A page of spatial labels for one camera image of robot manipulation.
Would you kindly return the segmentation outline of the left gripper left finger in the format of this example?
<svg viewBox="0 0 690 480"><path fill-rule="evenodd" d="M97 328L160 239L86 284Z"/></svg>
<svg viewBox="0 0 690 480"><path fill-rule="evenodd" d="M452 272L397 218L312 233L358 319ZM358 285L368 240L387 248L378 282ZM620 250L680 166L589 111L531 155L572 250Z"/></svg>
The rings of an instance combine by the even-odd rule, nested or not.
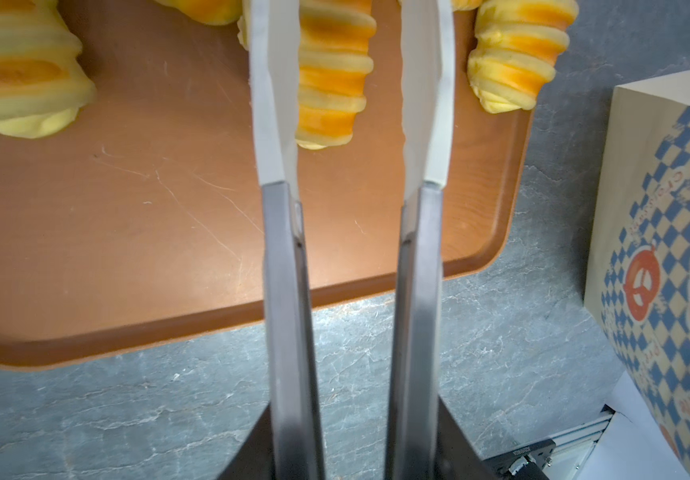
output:
<svg viewBox="0 0 690 480"><path fill-rule="evenodd" d="M218 480L273 480L275 478L271 407L267 405L247 439Z"/></svg>

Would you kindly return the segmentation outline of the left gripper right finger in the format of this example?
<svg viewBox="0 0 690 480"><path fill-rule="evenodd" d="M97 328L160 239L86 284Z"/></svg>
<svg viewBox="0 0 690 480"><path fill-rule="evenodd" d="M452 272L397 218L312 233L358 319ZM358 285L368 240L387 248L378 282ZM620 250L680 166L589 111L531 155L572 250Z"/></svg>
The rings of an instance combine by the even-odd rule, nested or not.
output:
<svg viewBox="0 0 690 480"><path fill-rule="evenodd" d="M438 407L437 478L441 480L496 479L475 452L442 398L439 398Z"/></svg>

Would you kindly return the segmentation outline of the blue checkered paper bag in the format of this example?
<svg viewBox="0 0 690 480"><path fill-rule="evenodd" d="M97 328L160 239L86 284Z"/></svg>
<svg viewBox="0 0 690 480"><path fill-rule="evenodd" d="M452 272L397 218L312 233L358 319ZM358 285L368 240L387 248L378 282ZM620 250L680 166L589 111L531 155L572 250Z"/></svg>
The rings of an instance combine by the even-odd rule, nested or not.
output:
<svg viewBox="0 0 690 480"><path fill-rule="evenodd" d="M690 475L690 71L613 91L584 304Z"/></svg>

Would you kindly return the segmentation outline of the ridged long bread loaf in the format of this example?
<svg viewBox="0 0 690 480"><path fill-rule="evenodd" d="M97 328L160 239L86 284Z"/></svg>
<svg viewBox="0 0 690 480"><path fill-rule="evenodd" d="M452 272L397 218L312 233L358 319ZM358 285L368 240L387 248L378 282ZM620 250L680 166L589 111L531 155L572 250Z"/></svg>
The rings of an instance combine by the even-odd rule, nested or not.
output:
<svg viewBox="0 0 690 480"><path fill-rule="evenodd" d="M575 0L484 1L475 23L476 48L467 60L471 89L490 114L530 111L556 76L579 14Z"/></svg>

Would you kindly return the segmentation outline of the metal tongs with white tips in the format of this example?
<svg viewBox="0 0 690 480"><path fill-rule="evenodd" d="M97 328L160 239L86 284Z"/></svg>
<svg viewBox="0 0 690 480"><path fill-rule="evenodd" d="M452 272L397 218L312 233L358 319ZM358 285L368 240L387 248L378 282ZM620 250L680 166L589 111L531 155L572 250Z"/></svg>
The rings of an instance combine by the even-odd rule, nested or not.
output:
<svg viewBox="0 0 690 480"><path fill-rule="evenodd" d="M249 54L261 191L263 308L275 477L321 479L324 439L313 308L395 292L384 475L437 477L444 190L456 39L447 1L372 2L374 68L345 145L298 146L267 58Z"/></svg>

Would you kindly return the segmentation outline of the yellow bread roll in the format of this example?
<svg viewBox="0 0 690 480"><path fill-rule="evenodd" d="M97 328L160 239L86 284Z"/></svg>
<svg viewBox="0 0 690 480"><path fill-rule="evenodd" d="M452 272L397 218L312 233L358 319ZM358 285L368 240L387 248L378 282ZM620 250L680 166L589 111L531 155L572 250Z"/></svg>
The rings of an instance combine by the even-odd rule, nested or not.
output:
<svg viewBox="0 0 690 480"><path fill-rule="evenodd" d="M236 22L243 12L241 0L155 0L174 8L192 20L210 26L223 26Z"/></svg>

